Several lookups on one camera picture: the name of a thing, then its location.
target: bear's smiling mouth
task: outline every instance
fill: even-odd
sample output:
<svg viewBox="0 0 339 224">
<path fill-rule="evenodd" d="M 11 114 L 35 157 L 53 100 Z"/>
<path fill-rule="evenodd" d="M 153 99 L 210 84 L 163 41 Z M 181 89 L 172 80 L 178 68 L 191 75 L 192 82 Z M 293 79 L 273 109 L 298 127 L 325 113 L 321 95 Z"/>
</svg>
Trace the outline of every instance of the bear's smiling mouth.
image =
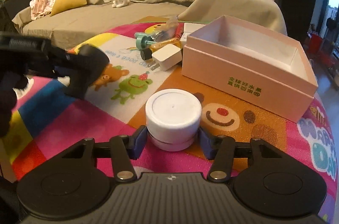
<svg viewBox="0 0 339 224">
<path fill-rule="evenodd" d="M 231 119 L 229 122 L 220 122 L 220 121 L 216 121 L 215 119 L 213 119 L 211 117 L 211 111 L 207 111 L 206 112 L 206 118 L 213 124 L 217 125 L 217 126 L 222 126 L 222 127 L 226 127 L 226 126 L 231 126 L 232 124 L 234 124 L 234 119 Z"/>
<path fill-rule="evenodd" d="M 144 85 L 141 85 L 141 86 L 136 86 L 134 84 L 131 83 L 131 79 L 128 80 L 128 84 L 134 88 L 143 88 Z"/>
</svg>

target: blue square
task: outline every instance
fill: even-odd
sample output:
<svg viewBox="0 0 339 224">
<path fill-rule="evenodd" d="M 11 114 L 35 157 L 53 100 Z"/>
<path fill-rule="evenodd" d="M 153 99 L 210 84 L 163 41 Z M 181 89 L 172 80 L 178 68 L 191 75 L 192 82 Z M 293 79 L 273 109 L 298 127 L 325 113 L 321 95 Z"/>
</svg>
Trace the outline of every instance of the blue square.
<svg viewBox="0 0 339 224">
<path fill-rule="evenodd" d="M 64 94 L 65 85 L 52 80 L 19 108 L 20 116 L 33 138 L 53 122 L 75 98 Z"/>
</svg>

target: crosshair logo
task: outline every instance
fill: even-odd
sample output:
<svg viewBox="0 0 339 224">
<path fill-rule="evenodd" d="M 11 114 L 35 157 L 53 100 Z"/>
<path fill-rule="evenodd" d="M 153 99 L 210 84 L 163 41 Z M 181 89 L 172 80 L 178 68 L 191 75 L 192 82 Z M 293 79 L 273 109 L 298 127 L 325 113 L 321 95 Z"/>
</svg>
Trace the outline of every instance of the crosshair logo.
<svg viewBox="0 0 339 224">
<path fill-rule="evenodd" d="M 172 174 L 168 176 L 167 179 L 173 182 L 175 179 L 177 179 L 177 177 Z"/>
</svg>

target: black bottle cap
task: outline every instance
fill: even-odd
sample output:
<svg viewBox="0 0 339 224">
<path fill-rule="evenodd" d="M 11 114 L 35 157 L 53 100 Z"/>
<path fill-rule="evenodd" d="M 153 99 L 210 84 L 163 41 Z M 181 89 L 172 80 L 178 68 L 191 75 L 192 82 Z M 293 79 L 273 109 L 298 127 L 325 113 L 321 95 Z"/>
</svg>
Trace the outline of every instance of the black bottle cap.
<svg viewBox="0 0 339 224">
<path fill-rule="evenodd" d="M 150 48 L 140 50 L 140 56 L 143 60 L 149 60 L 152 58 L 152 50 Z"/>
</svg>

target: white plush toy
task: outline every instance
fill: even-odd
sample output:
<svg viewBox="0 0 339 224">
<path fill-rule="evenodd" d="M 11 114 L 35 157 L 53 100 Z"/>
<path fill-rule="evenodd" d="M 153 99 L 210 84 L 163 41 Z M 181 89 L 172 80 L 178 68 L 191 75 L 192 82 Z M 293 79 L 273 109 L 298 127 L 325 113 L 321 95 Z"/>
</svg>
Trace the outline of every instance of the white plush toy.
<svg viewBox="0 0 339 224">
<path fill-rule="evenodd" d="M 128 6 L 129 0 L 111 0 L 113 1 L 112 8 L 121 8 Z"/>
</svg>

